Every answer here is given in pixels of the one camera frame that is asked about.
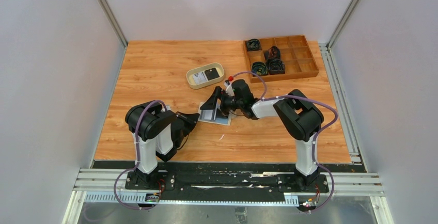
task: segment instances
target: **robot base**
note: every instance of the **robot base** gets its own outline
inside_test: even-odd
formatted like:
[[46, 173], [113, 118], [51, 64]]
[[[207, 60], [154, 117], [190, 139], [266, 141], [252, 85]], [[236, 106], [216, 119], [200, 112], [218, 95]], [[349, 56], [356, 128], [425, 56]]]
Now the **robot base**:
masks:
[[304, 184], [303, 178], [298, 174], [278, 174], [277, 183], [279, 192], [316, 193], [316, 186], [318, 186], [321, 193], [329, 192], [327, 177], [323, 174], [318, 175], [308, 186]]
[[173, 190], [175, 188], [175, 174], [171, 172], [159, 172], [156, 168], [150, 174], [144, 174], [139, 170], [128, 172], [126, 179], [126, 189], [160, 189], [160, 179], [166, 182], [166, 190]]

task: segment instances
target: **black mounting plate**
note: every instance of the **black mounting plate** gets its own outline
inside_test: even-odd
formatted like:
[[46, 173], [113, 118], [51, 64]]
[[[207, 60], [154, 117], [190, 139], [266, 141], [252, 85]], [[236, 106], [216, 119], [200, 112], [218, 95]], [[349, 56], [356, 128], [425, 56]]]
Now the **black mounting plate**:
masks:
[[149, 190], [158, 190], [160, 189], [158, 182], [160, 179], [163, 179], [166, 182], [165, 190], [173, 190], [175, 188], [175, 173], [172, 172], [158, 172], [157, 183], [152, 187], [150, 185], [146, 185], [142, 180], [140, 180], [137, 174], [133, 171], [128, 172], [127, 180], [125, 183], [126, 189], [149, 189]]
[[279, 192], [307, 192], [307, 193], [316, 193], [318, 185], [321, 193], [329, 192], [329, 184], [327, 184], [327, 177], [323, 174], [318, 175], [313, 183], [309, 186], [300, 186], [296, 182], [295, 174], [277, 174], [277, 183], [278, 183], [278, 191]]

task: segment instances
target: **beige basket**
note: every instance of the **beige basket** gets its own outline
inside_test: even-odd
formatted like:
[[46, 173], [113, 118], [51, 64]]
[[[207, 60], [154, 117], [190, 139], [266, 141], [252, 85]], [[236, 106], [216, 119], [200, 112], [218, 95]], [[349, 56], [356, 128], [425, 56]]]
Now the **beige basket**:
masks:
[[[215, 78], [215, 79], [212, 79], [210, 81], [207, 81], [207, 82], [204, 82], [204, 83], [201, 83], [201, 84], [196, 84], [195, 80], [193, 79], [193, 75], [195, 73], [200, 73], [200, 72], [203, 72], [205, 70], [212, 69], [212, 68], [216, 68], [217, 73], [219, 74], [219, 78]], [[187, 82], [189, 83], [189, 86], [191, 88], [199, 89], [199, 88], [202, 88], [202, 87], [206, 87], [206, 86], [209, 86], [209, 85], [221, 82], [224, 79], [224, 77], [225, 77], [225, 70], [224, 70], [224, 68], [222, 67], [221, 64], [219, 64], [217, 62], [214, 62], [214, 63], [208, 64], [208, 65], [205, 65], [205, 66], [202, 66], [202, 67], [199, 67], [199, 68], [195, 68], [195, 69], [189, 70], [187, 72], [187, 74], [185, 75], [185, 77], [187, 78]]]

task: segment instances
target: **small black item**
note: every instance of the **small black item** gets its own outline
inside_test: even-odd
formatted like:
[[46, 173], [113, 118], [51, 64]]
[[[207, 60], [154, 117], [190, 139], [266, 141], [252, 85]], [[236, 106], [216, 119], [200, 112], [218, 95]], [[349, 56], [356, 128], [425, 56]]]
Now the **small black item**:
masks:
[[251, 39], [246, 42], [246, 51], [261, 50], [260, 41], [258, 39]]
[[256, 61], [253, 63], [251, 65], [251, 71], [259, 76], [265, 76], [268, 74], [268, 69], [262, 61]]
[[271, 58], [270, 60], [268, 60], [267, 66], [270, 75], [283, 74], [286, 72], [285, 64], [280, 59]]
[[267, 51], [264, 52], [264, 58], [267, 64], [271, 59], [281, 59], [280, 50], [277, 48], [277, 46], [272, 46]]
[[207, 69], [204, 71], [204, 74], [206, 75], [207, 80], [209, 81], [215, 78], [219, 78], [219, 73], [217, 72], [216, 68]]

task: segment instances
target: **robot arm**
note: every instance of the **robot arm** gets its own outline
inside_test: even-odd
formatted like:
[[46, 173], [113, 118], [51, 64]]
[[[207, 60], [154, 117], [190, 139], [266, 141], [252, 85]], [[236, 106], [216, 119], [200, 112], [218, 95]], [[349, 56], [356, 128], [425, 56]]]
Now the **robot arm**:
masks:
[[[125, 116], [134, 143], [137, 122], [149, 103], [132, 107]], [[145, 184], [153, 185], [157, 181], [158, 162], [155, 156], [164, 162], [169, 161], [177, 153], [183, 138], [195, 128], [198, 118], [198, 113], [165, 111], [160, 103], [147, 110], [138, 130], [140, 164], [135, 171]]]
[[[314, 163], [312, 140], [321, 129], [324, 116], [312, 103], [296, 99], [259, 100], [254, 98], [248, 84], [243, 79], [232, 83], [226, 82], [226, 89], [217, 86], [213, 95], [201, 106], [201, 109], [214, 109], [220, 100], [219, 110], [227, 116], [231, 110], [239, 109], [250, 119], [264, 117], [280, 117], [289, 134], [295, 139], [298, 161], [295, 174], [304, 185], [310, 185], [319, 175], [318, 166]], [[305, 98], [299, 90], [293, 90], [288, 95]]]

